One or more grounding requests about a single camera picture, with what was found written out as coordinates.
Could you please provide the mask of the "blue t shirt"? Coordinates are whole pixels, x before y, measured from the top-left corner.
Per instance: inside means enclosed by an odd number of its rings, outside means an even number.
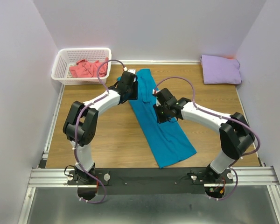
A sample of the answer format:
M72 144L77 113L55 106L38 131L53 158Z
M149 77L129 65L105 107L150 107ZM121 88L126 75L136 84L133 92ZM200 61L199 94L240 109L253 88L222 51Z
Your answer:
M170 122L157 123L153 108L155 98L152 90L156 83L150 69L137 71L138 99L130 100L129 104L137 118L144 136L151 148L160 168L174 165L196 154L186 134L172 119Z

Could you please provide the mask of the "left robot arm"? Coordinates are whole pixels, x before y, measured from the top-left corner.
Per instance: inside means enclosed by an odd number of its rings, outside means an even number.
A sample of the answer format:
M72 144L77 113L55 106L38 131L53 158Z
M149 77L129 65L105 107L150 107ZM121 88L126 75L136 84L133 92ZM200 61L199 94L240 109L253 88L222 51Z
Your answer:
M136 70L129 69L103 94L83 103L75 101L71 105L63 126L63 133L70 141L76 158L75 171L64 173L69 181L93 184L94 177L95 181L98 180L99 173L95 171L95 162L91 154L91 141L96 133L98 118L112 107L137 98Z

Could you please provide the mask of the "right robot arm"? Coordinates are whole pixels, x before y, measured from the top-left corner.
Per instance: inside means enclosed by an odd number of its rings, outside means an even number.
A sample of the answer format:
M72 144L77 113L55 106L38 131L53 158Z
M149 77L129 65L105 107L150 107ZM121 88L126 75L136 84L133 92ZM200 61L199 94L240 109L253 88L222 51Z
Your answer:
M244 156L255 141L255 135L241 113L236 112L233 115L219 113L201 107L188 98L178 100L167 88L153 90L153 96L156 98L153 108L159 124L169 122L173 118L189 120L219 135L221 151L204 171L196 174L203 181L215 183L220 180L222 173Z

